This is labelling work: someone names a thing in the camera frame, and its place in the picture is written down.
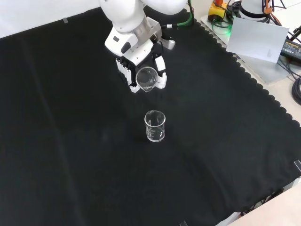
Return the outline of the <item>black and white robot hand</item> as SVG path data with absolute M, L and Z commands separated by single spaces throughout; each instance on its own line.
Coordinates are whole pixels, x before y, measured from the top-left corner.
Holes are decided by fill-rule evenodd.
M 154 42 L 147 40 L 138 46 L 138 38 L 134 34 L 121 34 L 112 28 L 105 41 L 106 48 L 115 55 L 116 64 L 133 93 L 138 92 L 142 86 L 137 83 L 137 74 L 146 70 L 154 77 L 146 88 L 149 92 L 154 87 L 164 89 L 167 75 L 166 65 L 161 54 L 154 52 Z

